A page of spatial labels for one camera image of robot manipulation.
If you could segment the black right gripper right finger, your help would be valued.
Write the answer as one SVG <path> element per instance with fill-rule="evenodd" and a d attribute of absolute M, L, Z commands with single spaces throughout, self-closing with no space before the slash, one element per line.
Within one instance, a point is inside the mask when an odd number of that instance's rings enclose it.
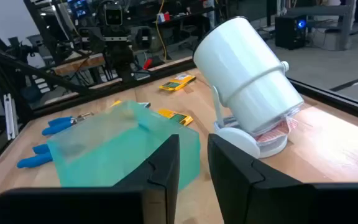
<path fill-rule="evenodd" d="M 225 223 L 358 223 L 358 183 L 303 183 L 217 134 L 208 163 Z"/>

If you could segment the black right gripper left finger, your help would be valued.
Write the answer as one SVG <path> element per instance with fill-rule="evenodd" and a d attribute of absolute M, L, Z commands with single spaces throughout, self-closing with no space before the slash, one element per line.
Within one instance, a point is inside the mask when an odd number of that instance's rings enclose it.
<path fill-rule="evenodd" d="M 0 193 L 0 223 L 173 223 L 180 138 L 172 134 L 112 187 L 18 188 Z"/>

